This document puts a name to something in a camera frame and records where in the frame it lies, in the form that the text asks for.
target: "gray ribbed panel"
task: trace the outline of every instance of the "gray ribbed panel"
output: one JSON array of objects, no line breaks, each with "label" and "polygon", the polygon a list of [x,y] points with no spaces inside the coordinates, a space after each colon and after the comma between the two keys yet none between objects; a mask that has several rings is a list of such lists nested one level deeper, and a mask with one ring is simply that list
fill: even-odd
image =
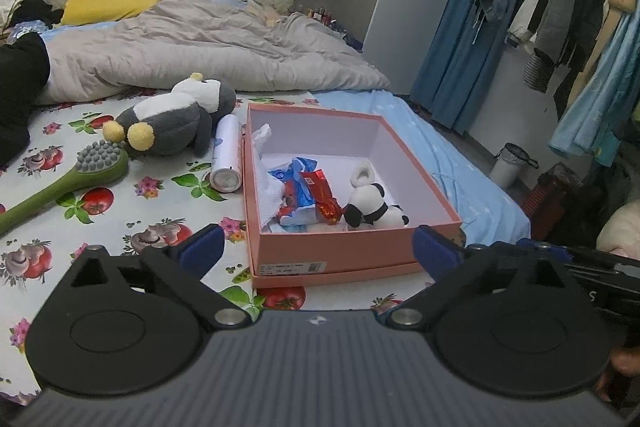
[{"label": "gray ribbed panel", "polygon": [[[327,322],[314,325],[309,319]],[[371,312],[266,311],[224,331],[170,383],[111,401],[45,391],[17,427],[609,427],[622,420],[591,393],[550,402],[472,388],[417,333]]]}]

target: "yellow pillow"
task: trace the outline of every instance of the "yellow pillow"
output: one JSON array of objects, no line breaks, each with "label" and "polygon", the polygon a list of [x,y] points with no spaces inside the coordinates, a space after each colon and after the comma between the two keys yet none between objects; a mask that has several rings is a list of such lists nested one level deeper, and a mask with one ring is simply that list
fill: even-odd
[{"label": "yellow pillow", "polygon": [[68,0],[61,24],[80,26],[135,17],[159,0]]}]

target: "comforter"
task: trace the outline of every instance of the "comforter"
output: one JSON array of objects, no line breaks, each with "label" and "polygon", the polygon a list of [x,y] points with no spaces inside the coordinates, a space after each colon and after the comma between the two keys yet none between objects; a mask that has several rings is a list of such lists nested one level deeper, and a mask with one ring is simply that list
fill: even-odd
[{"label": "comforter", "polygon": [[129,86],[171,89],[198,71],[235,90],[376,89],[388,80],[324,25],[300,13],[270,22],[255,3],[166,0],[108,28],[47,43],[38,102],[89,102]]}]

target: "cardboard box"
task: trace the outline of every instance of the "cardboard box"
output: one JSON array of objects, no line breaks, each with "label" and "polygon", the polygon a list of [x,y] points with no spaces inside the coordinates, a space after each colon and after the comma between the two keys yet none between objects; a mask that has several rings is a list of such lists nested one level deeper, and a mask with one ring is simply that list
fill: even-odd
[{"label": "cardboard box", "polygon": [[[387,204],[398,204],[407,227],[323,233],[272,233],[260,229],[251,134],[268,123],[273,135],[262,150],[268,168],[295,156],[318,161],[341,206],[350,176],[369,159]],[[420,271],[412,235],[427,224],[450,239],[461,220],[391,126],[380,116],[316,107],[249,105],[244,140],[244,201],[254,286],[309,286],[378,279]]]}]

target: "penguin plush toy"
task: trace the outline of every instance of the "penguin plush toy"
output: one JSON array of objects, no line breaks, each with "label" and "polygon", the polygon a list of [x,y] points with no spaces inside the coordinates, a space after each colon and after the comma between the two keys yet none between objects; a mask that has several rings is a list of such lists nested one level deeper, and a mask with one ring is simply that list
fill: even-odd
[{"label": "penguin plush toy", "polygon": [[152,96],[102,126],[104,139],[125,141],[133,151],[168,156],[192,146],[197,157],[209,150],[220,118],[236,107],[236,92],[226,82],[200,73],[178,82],[171,92]]},{"label": "penguin plush toy", "polygon": [[385,203],[385,189],[374,183],[373,167],[364,162],[351,175],[353,192],[344,211],[344,220],[352,229],[370,225],[373,229],[398,229],[409,223],[402,208]]}]

